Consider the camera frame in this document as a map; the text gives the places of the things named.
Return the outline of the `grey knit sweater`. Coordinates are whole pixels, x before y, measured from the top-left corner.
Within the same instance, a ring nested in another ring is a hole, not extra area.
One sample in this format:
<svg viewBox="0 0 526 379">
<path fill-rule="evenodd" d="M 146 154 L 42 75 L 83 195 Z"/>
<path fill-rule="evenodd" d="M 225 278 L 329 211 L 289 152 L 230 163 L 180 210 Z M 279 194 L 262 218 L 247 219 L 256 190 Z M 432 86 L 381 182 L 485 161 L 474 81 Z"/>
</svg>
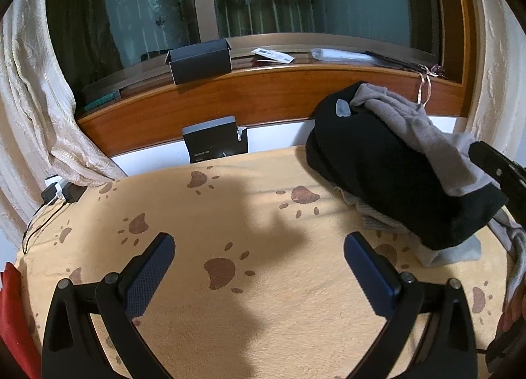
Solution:
<svg viewBox="0 0 526 379">
<path fill-rule="evenodd" d="M 472 135 L 442 132 L 427 117 L 423 105 L 386 88 L 361 83 L 356 89 L 349 100 L 337 98 L 336 116 L 348 121 L 359 109 L 373 114 L 391 133 L 425 156 L 446 194 L 461 200 L 495 186 L 469 159 L 469 148 L 475 142 Z M 500 209 L 489 222 L 491 231 L 514 258 L 505 308 L 499 320 L 500 332 L 510 330 L 512 324 L 525 318 L 525 229 L 517 220 L 510 209 Z"/>
</svg>

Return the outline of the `red knit garment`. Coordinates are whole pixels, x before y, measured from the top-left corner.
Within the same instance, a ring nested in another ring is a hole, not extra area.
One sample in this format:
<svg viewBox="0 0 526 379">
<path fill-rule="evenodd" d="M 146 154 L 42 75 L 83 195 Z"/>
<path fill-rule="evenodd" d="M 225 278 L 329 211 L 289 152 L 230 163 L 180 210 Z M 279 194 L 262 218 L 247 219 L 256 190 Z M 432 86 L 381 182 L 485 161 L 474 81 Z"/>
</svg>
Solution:
<svg viewBox="0 0 526 379">
<path fill-rule="evenodd" d="M 41 377 L 41 356 L 33 342 L 21 299 L 21 274 L 11 263 L 1 272 L 1 339 L 27 378 Z"/>
</svg>

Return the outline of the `right cream curtain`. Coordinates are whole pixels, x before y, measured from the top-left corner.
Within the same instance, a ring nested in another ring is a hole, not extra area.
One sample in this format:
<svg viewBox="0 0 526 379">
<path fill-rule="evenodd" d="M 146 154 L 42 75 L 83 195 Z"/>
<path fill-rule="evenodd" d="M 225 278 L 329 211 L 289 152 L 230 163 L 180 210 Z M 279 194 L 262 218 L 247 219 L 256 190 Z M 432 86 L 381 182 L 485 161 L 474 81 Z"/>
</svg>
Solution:
<svg viewBox="0 0 526 379">
<path fill-rule="evenodd" d="M 473 0 L 477 60 L 466 131 L 515 158 L 525 127 L 525 33 L 506 0 Z"/>
</svg>

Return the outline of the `cream curtain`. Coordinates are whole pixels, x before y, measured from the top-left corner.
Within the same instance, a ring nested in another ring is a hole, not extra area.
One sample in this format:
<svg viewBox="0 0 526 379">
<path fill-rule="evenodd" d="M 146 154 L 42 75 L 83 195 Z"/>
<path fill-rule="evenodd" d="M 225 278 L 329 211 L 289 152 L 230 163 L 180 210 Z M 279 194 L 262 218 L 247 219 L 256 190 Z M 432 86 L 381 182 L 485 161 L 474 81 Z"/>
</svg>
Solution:
<svg viewBox="0 0 526 379">
<path fill-rule="evenodd" d="M 506 0 L 473 0 L 477 60 L 466 131 L 515 158 L 525 127 L 525 33 Z"/>
<path fill-rule="evenodd" d="M 1 20 L 1 234 L 20 246 L 44 181 L 98 187 L 125 176 L 79 128 L 45 0 L 13 0 Z"/>
</svg>

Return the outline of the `pink ribbon loop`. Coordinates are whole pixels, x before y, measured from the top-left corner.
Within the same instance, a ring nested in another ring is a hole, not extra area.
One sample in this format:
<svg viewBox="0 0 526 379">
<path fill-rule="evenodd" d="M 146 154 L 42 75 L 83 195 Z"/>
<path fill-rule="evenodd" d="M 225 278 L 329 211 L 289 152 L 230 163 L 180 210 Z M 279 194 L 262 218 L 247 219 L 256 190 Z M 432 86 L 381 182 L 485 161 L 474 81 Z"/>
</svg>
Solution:
<svg viewBox="0 0 526 379">
<path fill-rule="evenodd" d="M 439 64 L 435 64 L 432 67 L 428 67 L 424 64 L 418 64 L 416 68 L 416 72 L 420 78 L 416 103 L 421 105 L 422 108 L 425 108 L 432 96 L 432 78 L 441 77 L 443 75 L 444 69 Z"/>
</svg>

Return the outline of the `black knit garment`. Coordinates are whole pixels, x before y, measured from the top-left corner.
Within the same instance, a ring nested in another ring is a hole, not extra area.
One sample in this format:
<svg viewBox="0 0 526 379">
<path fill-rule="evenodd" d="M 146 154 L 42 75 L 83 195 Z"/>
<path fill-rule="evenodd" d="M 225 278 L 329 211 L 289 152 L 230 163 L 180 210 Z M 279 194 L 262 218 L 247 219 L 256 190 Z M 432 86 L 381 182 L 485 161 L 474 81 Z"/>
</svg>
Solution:
<svg viewBox="0 0 526 379">
<path fill-rule="evenodd" d="M 357 82 L 323 99 L 306 145 L 308 165 L 368 207 L 400 223 L 434 251 L 463 243 L 507 202 L 496 186 L 457 199 L 446 194 L 423 154 L 410 148 L 373 114 L 359 109 L 348 121 L 336 100 L 351 99 Z"/>
</svg>

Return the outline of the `black power adapter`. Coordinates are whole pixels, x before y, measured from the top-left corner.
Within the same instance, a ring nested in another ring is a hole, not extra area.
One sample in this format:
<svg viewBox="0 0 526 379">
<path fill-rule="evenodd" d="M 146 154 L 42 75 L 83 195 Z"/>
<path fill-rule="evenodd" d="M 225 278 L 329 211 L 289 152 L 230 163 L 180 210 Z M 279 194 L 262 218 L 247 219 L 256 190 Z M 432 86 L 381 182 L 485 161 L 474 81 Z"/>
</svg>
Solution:
<svg viewBox="0 0 526 379">
<path fill-rule="evenodd" d="M 81 187 L 73 183 L 67 183 L 61 190 L 66 203 L 76 203 L 85 193 L 87 187 Z"/>
<path fill-rule="evenodd" d="M 41 193 L 41 198 L 44 205 L 55 203 L 60 198 L 60 186 L 57 183 L 49 185 Z"/>
</svg>

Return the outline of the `yellow paw print blanket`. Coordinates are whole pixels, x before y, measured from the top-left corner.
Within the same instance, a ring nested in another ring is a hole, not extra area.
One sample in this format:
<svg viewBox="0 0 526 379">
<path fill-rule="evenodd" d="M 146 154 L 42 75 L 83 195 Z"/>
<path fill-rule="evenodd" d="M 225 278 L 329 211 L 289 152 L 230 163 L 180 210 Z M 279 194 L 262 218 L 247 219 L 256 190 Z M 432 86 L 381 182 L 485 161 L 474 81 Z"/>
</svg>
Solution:
<svg viewBox="0 0 526 379">
<path fill-rule="evenodd" d="M 39 223 L 16 260 L 36 342 L 59 280 L 99 281 L 160 232 L 176 256 L 135 325 L 175 378 L 343 378 L 384 323 L 343 256 L 361 215 L 301 147 L 121 179 Z"/>
</svg>

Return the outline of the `left cream curtain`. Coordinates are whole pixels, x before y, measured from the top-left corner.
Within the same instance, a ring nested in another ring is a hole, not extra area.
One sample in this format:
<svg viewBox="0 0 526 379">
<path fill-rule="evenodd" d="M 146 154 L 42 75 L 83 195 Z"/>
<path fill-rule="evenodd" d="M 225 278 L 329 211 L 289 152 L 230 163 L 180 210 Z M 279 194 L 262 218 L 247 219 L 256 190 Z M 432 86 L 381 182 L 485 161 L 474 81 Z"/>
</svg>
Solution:
<svg viewBox="0 0 526 379">
<path fill-rule="evenodd" d="M 125 176 L 79 128 L 45 0 L 13 0 L 1 20 L 1 234 L 20 246 L 44 181 L 98 187 Z"/>
</svg>

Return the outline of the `clear plastic bag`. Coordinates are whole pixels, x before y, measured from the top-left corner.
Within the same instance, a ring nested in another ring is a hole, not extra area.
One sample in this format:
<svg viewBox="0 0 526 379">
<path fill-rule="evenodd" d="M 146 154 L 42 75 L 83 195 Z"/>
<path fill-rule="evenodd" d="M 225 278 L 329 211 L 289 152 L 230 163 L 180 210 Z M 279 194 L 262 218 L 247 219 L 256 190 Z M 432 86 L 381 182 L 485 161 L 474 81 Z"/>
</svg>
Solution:
<svg viewBox="0 0 526 379">
<path fill-rule="evenodd" d="M 374 63 L 375 59 L 368 54 L 350 52 L 333 48 L 313 48 L 311 57 L 325 63 Z"/>
</svg>

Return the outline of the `wooden window sill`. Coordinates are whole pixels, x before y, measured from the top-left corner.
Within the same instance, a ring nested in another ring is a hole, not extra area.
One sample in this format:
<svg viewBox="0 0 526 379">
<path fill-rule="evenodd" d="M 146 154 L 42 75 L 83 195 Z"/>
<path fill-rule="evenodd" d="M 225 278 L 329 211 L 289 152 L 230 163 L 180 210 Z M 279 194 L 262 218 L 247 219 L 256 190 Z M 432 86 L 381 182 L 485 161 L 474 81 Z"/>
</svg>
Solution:
<svg viewBox="0 0 526 379">
<path fill-rule="evenodd" d="M 444 79 L 432 79 L 427 94 L 415 72 L 310 63 L 165 84 L 106 106 L 78 124 L 104 154 L 114 156 L 180 139 L 184 127 L 228 115 L 241 126 L 306 120 L 326 96 L 359 81 L 410 100 L 421 98 L 434 115 L 465 117 L 471 102 L 466 85 Z"/>
</svg>

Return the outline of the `white paper tag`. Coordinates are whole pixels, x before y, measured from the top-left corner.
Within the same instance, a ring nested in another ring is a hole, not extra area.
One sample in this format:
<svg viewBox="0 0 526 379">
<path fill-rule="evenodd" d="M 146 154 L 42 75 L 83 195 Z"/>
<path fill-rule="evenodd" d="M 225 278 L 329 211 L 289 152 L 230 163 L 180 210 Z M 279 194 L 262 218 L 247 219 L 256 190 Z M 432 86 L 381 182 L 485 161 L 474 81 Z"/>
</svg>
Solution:
<svg viewBox="0 0 526 379">
<path fill-rule="evenodd" d="M 264 48 L 264 47 L 254 48 L 252 49 L 251 52 L 256 57 L 261 57 L 264 60 L 267 60 L 273 63 L 290 64 L 290 63 L 293 63 L 295 60 L 295 57 L 289 54 L 286 54 L 280 51 L 276 51 L 273 49 Z"/>
</svg>

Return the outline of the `black box behind bed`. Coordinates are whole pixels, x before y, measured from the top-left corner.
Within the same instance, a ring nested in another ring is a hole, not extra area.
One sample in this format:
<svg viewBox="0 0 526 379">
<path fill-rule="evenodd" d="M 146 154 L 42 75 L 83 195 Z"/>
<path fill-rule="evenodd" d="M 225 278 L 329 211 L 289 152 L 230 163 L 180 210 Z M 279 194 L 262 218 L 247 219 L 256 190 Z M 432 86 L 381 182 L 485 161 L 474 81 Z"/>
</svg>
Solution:
<svg viewBox="0 0 526 379">
<path fill-rule="evenodd" d="M 248 132 L 233 115 L 204 121 L 182 129 L 190 163 L 248 153 Z"/>
</svg>

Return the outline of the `black box on windowsill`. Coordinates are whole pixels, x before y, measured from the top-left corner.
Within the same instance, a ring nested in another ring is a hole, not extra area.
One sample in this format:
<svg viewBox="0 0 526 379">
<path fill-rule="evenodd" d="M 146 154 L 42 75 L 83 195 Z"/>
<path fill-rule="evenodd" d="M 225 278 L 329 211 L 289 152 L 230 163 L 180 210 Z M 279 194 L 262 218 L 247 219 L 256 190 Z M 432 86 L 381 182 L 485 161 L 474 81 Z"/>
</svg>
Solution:
<svg viewBox="0 0 526 379">
<path fill-rule="evenodd" d="M 227 38 L 218 38 L 178 47 L 167 53 L 165 64 L 175 85 L 228 74 L 232 72 L 231 45 Z"/>
</svg>

